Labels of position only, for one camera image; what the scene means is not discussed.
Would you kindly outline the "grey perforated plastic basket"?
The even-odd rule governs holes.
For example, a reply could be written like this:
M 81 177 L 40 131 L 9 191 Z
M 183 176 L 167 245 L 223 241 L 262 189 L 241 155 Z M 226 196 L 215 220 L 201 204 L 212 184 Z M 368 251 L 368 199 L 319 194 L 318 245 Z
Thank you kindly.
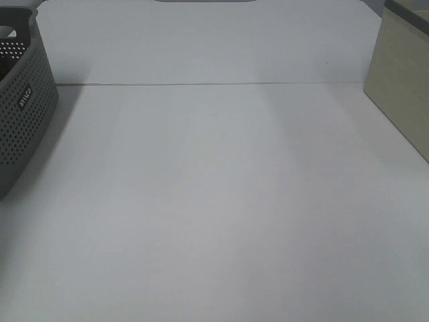
M 1 196 L 13 188 L 38 148 L 58 105 L 58 90 L 36 21 L 37 10 L 2 6 Z

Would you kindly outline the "beige fabric storage box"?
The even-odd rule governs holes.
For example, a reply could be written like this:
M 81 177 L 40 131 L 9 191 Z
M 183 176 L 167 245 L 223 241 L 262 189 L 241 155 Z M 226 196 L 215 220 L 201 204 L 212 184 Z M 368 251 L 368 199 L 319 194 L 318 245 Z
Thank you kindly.
M 386 1 L 364 92 L 428 158 L 428 2 Z

